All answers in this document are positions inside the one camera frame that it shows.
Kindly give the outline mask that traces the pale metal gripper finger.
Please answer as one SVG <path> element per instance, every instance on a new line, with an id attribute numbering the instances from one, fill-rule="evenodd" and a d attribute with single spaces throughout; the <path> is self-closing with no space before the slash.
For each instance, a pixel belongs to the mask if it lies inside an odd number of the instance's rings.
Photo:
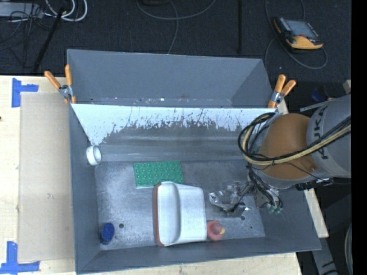
<path id="1" fill-rule="evenodd" d="M 237 194 L 239 197 L 244 197 L 247 194 L 250 194 L 253 191 L 254 184 L 253 183 L 243 183 L 237 186 Z"/>
<path id="2" fill-rule="evenodd" d="M 247 200 L 241 200 L 239 203 L 235 204 L 231 213 L 243 213 L 245 211 L 252 210 L 252 206 L 249 204 Z"/>

